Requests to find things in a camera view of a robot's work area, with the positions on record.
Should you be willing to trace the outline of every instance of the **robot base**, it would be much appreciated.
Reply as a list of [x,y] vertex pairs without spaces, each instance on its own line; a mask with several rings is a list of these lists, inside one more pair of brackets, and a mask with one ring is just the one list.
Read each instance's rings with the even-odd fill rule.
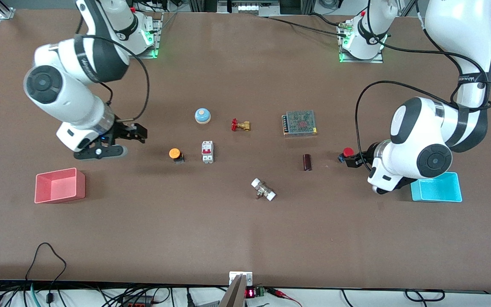
[[164,20],[164,13],[162,14],[162,17],[160,19],[153,19],[150,16],[148,16],[147,18],[152,21],[151,23],[148,23],[148,31],[154,31],[154,33],[152,35],[147,35],[146,40],[152,40],[153,44],[148,47],[144,52],[138,54],[138,57],[141,59],[158,58],[158,49],[160,47],[160,36],[162,34],[161,29],[162,20]]
[[[345,34],[346,37],[338,37],[338,56],[339,61],[341,63],[377,63],[381,64],[384,62],[384,58],[382,56],[382,48],[378,51],[378,54],[374,56],[374,58],[368,60],[361,60],[359,58],[355,58],[351,53],[347,50],[347,47],[351,46],[351,42],[354,37],[353,29],[357,28],[357,23],[360,19],[354,18],[351,20],[346,20],[345,25],[349,26],[346,28],[336,27],[337,33]],[[386,35],[381,41],[384,43],[387,39],[388,35]]]

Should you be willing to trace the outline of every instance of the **pink bin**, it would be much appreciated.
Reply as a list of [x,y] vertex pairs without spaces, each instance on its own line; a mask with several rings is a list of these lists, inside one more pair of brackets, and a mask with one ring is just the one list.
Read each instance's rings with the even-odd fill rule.
[[84,174],[76,168],[49,171],[35,177],[35,203],[57,204],[84,198]]

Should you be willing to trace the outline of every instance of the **red button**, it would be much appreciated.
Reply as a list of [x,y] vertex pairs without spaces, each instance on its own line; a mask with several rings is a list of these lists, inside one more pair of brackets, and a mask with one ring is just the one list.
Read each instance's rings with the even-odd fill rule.
[[349,147],[346,147],[344,149],[344,151],[342,152],[342,154],[344,155],[344,157],[351,157],[353,156],[354,152],[353,152],[353,149],[352,148],[349,148]]

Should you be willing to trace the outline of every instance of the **red wire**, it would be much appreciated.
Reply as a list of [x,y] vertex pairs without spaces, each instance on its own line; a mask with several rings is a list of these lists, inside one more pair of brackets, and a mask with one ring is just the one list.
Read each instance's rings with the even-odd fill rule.
[[284,297],[284,299],[288,299],[289,301],[294,301],[294,302],[295,302],[295,303],[297,303],[297,304],[298,304],[300,307],[302,307],[302,304],[301,304],[301,303],[299,303],[299,302],[298,302],[296,299],[294,299],[294,298],[290,298],[289,296],[287,296],[287,297]]
[[290,297],[289,295],[286,295],[285,293],[279,291],[279,290],[276,290],[275,291],[275,295],[276,297],[279,297],[279,298],[283,298],[283,299],[288,299],[289,301],[294,301],[295,303],[297,303],[300,307],[302,307],[302,304],[299,303],[296,299]]

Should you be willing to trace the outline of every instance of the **metal mounting plate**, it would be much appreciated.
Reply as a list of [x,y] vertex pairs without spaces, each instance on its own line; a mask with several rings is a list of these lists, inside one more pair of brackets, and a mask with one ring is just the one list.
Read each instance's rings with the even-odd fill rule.
[[231,284],[237,275],[247,276],[247,286],[253,286],[253,273],[252,272],[240,272],[240,271],[230,271],[228,273],[228,284]]

